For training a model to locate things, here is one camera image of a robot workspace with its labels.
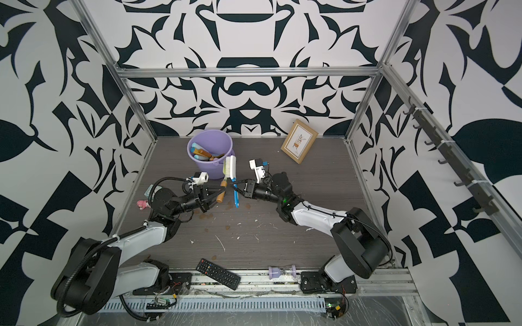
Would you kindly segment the white blue cleaning brush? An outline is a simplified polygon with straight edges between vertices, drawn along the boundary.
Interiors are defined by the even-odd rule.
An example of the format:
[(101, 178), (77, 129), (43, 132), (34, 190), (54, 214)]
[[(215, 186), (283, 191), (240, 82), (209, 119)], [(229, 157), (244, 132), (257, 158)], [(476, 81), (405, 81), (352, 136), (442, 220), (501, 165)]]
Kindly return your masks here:
[[(224, 160), (224, 176), (230, 179), (233, 183), (237, 180), (237, 158), (234, 155), (227, 156)], [(239, 193), (237, 192), (235, 184), (232, 185), (234, 190), (235, 207), (239, 208)]]

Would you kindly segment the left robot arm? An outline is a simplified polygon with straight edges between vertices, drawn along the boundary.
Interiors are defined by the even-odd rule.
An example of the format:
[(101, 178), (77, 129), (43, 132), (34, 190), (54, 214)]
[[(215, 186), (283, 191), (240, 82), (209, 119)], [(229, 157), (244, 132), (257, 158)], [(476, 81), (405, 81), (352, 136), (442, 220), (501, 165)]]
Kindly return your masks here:
[(136, 289), (164, 293), (171, 288), (169, 267), (153, 259), (134, 266), (125, 263), (143, 251), (171, 240), (184, 223), (181, 215), (199, 209), (206, 212), (225, 194), (225, 186), (208, 186), (204, 174), (180, 179), (183, 194), (161, 186), (157, 180), (146, 201), (150, 208), (140, 227), (114, 234), (100, 241), (79, 240), (50, 295), (57, 303), (57, 314), (68, 318), (84, 313), (92, 315), (114, 297)]

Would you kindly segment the light green small trowel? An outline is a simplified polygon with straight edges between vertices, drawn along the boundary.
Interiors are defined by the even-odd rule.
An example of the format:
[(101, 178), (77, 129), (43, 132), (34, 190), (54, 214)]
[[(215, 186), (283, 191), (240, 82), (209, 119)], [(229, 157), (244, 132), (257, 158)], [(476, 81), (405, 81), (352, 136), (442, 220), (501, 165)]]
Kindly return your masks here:
[(218, 197), (216, 198), (217, 203), (222, 203), (226, 194), (226, 187), (228, 185), (228, 180), (232, 180), (235, 178), (235, 162), (236, 157), (235, 156), (227, 156), (224, 160), (223, 164), (223, 173), (224, 173), (224, 179), (220, 184), (220, 187), (222, 191), (219, 193)]

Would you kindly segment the light blue pointed trowel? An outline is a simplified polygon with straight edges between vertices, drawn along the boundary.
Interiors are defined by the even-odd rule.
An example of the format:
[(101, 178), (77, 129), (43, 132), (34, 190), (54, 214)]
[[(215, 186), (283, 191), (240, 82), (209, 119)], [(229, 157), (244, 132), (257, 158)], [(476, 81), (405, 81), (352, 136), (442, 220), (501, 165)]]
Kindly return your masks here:
[(202, 147), (201, 145), (199, 145), (198, 143), (195, 143), (195, 142), (192, 143), (191, 148), (206, 151), (206, 149), (204, 147)]

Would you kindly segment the light blue scoop trowel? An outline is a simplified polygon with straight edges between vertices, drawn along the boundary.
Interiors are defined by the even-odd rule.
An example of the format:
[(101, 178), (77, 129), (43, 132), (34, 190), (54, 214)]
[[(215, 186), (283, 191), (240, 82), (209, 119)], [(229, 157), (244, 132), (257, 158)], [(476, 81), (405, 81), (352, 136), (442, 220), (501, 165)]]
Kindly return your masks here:
[(193, 158), (196, 159), (196, 160), (199, 160), (199, 161), (209, 161), (209, 157), (201, 156), (201, 155), (198, 155), (198, 154), (194, 155)]

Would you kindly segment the yellow scoop trowel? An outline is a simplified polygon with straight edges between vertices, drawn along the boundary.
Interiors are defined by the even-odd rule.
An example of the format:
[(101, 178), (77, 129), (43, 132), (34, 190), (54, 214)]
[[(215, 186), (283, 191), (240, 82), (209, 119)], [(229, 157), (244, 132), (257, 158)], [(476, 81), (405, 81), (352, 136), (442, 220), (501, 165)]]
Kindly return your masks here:
[(209, 153), (207, 151), (203, 151), (203, 150), (199, 150), (198, 155), (209, 157), (210, 161), (217, 160), (224, 156), (224, 154), (215, 155), (215, 154)]

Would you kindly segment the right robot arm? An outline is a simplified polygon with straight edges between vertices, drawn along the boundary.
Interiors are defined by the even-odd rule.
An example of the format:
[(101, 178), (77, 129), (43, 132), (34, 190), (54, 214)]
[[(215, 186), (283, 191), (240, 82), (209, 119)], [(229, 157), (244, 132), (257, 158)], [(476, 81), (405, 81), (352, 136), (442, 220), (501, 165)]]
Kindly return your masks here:
[(303, 274), (303, 293), (341, 293), (355, 284), (356, 276), (370, 278), (385, 258), (392, 257), (390, 242), (363, 210), (354, 207), (350, 211), (335, 211), (313, 205), (294, 193), (285, 172), (269, 177), (268, 181), (244, 179), (232, 184), (244, 198), (275, 203), (283, 221), (334, 239), (339, 254), (317, 272)]

